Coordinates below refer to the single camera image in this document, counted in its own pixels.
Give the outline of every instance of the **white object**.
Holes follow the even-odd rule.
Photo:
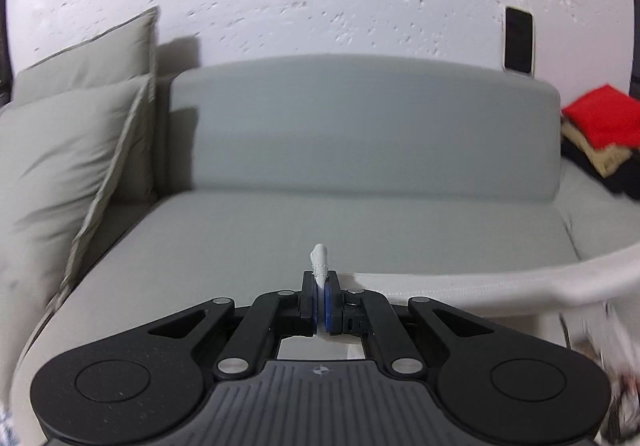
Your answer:
[[[324,283],[329,272],[326,247],[317,244],[311,251],[311,267],[318,286],[318,328],[324,329]]]

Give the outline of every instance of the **black cloth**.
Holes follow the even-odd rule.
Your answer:
[[[630,159],[623,162],[616,172],[603,177],[593,167],[584,152],[566,137],[562,138],[561,155],[575,163],[585,173],[601,182],[611,193],[624,193],[634,200],[640,200],[640,155],[634,152]]]

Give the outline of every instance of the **red cloth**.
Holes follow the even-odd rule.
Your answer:
[[[562,114],[596,150],[610,144],[640,148],[640,101],[611,85],[588,92],[563,108]]]

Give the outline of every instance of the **sofa seat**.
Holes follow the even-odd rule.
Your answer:
[[[179,194],[159,203],[93,268],[25,356],[11,401],[20,434],[41,433],[29,385],[47,360],[215,296],[244,305],[263,292],[298,290],[319,242],[341,272],[487,273],[577,261],[547,203]],[[22,440],[39,444],[44,437]]]

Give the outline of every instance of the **folded clothes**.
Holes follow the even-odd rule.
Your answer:
[[[611,85],[588,92],[562,114],[601,150],[610,144],[640,148],[640,102]]]
[[[633,153],[608,177],[600,175],[586,154],[567,137],[562,138],[561,154],[601,182],[611,193],[624,193],[633,200],[640,200],[640,156],[637,153]]]
[[[632,155],[631,149],[617,144],[610,144],[602,150],[594,149],[587,138],[584,137],[584,134],[573,126],[570,121],[565,120],[562,122],[562,135],[584,152],[593,167],[603,177],[608,177],[615,173],[619,166]]]

